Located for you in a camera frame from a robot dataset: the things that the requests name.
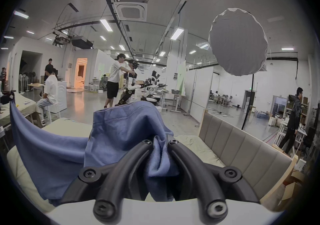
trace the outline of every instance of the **sofa backrest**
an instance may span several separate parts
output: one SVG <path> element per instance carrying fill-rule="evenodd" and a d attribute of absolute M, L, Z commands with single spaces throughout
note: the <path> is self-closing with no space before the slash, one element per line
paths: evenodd
<path fill-rule="evenodd" d="M 291 158 L 220 118 L 204 113 L 199 137 L 226 166 L 237 167 L 262 198 L 282 177 Z"/>

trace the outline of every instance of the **blue cloth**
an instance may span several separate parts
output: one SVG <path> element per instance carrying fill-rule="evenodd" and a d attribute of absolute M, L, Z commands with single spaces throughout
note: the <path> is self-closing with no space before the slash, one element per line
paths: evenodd
<path fill-rule="evenodd" d="M 43 199 L 61 199 L 82 167 L 118 162 L 136 144 L 156 135 L 145 179 L 156 201 L 171 200 L 163 177 L 178 174 L 167 152 L 167 135 L 173 133 L 153 104 L 138 101 L 94 112 L 89 139 L 38 128 L 18 111 L 14 101 L 10 102 L 10 119 L 22 162 Z"/>

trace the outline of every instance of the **bed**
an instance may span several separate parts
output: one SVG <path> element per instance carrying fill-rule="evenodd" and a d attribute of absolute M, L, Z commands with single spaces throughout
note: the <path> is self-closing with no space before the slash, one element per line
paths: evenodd
<path fill-rule="evenodd" d="M 23 97 L 21 94 L 14 93 L 16 105 L 18 105 L 18 110 L 24 115 L 30 115 L 36 111 L 36 102 Z M 10 124 L 10 103 L 1 106 L 2 113 L 0 114 L 0 126 L 6 126 Z"/>
<path fill-rule="evenodd" d="M 92 126 L 60 118 L 43 129 L 58 135 L 83 137 L 90 135 Z M 265 207 L 297 161 L 296 155 L 290 159 L 261 140 L 209 114 L 207 110 L 202 117 L 199 135 L 174 137 L 205 163 L 240 169 Z M 48 200 L 43 200 L 38 194 L 16 147 L 9 151 L 7 160 L 23 192 L 34 205 L 44 212 L 54 209 Z"/>
<path fill-rule="evenodd" d="M 42 129 L 57 135 L 74 137 L 85 137 L 87 135 L 89 137 L 92 125 L 77 123 L 67 118 L 60 118 Z M 48 200 L 43 200 L 39 195 L 29 173 L 23 165 L 16 146 L 11 148 L 8 152 L 7 160 L 14 178 L 19 183 L 23 193 L 31 200 L 31 202 L 42 212 L 49 212 L 53 210 L 54 206 L 51 205 Z"/>

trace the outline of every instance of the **hair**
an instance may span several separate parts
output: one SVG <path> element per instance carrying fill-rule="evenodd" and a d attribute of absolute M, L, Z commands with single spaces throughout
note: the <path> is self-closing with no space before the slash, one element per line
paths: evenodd
<path fill-rule="evenodd" d="M 301 88 L 301 87 L 298 87 L 298 89 L 297 89 L 297 96 L 299 96 L 299 94 L 302 93 L 302 91 L 303 91 L 302 88 Z"/>
<path fill-rule="evenodd" d="M 47 69 L 46 69 L 46 71 L 47 71 L 49 74 L 52 74 L 52 73 L 53 73 L 53 71 L 54 71 L 54 68 L 53 68 L 53 67 L 48 66 L 48 67 L 47 67 Z"/>
<path fill-rule="evenodd" d="M 120 53 L 117 56 L 117 60 L 119 60 L 120 58 L 126 58 L 126 56 L 123 53 Z"/>

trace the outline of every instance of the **man in white t-shirt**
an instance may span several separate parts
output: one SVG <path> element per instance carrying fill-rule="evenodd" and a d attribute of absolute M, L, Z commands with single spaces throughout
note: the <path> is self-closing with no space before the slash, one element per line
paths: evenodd
<path fill-rule="evenodd" d="M 45 118 L 47 115 L 45 113 L 45 107 L 56 104 L 58 101 L 58 80 L 54 75 L 53 68 L 46 68 L 45 74 L 48 78 L 45 81 L 42 99 L 37 103 L 42 126 L 46 125 Z"/>
<path fill-rule="evenodd" d="M 135 75 L 135 72 L 133 70 L 129 70 L 121 65 L 122 63 L 125 62 L 125 60 L 126 60 L 126 56 L 123 53 L 120 53 L 117 56 L 117 60 L 111 66 L 110 76 L 106 84 L 107 99 L 106 99 L 104 108 L 106 108 L 108 104 L 110 107 L 112 107 L 113 98 L 117 97 L 118 90 L 119 90 L 120 70 L 125 71 L 127 73 L 131 73 L 132 75 Z"/>

